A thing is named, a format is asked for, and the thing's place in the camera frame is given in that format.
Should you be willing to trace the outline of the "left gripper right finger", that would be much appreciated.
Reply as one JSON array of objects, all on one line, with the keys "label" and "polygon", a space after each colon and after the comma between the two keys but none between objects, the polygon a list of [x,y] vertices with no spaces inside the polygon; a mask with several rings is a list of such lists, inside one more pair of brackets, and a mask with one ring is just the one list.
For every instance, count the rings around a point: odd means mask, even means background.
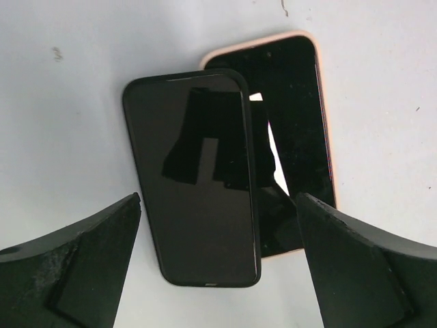
[{"label": "left gripper right finger", "polygon": [[309,194],[298,223],[325,327],[435,327],[436,248],[350,217]]}]

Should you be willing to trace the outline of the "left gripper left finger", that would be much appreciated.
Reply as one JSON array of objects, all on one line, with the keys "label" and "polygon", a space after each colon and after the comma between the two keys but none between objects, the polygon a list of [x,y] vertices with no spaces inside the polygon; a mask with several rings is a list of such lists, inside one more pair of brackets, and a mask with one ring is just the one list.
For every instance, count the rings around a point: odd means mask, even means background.
[{"label": "left gripper left finger", "polygon": [[1,250],[2,327],[113,327],[140,197]]}]

